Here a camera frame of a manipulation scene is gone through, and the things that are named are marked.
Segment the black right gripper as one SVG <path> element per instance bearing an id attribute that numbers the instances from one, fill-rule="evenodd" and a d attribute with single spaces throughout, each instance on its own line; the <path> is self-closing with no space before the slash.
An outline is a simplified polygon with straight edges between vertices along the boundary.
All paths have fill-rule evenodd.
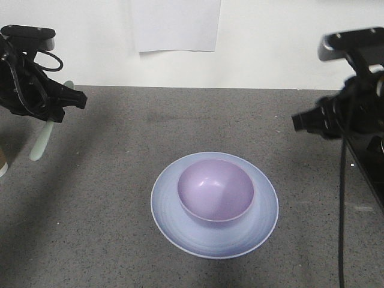
<path id="1" fill-rule="evenodd" d="M 338 139 L 349 128 L 351 135 L 383 132 L 383 71 L 368 79 L 347 79 L 336 95 L 322 97 L 314 109 L 292 116 L 295 131 Z"/>

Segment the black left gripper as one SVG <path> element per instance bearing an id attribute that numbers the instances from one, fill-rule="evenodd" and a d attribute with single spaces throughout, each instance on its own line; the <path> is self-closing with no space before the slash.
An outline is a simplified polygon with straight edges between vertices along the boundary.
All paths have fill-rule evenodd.
<path id="1" fill-rule="evenodd" d="M 73 81 L 48 80 L 46 91 L 40 75 L 25 53 L 1 39 L 1 106 L 16 115 L 53 122 L 63 121 L 63 107 L 85 108 L 87 97 L 74 89 Z"/>

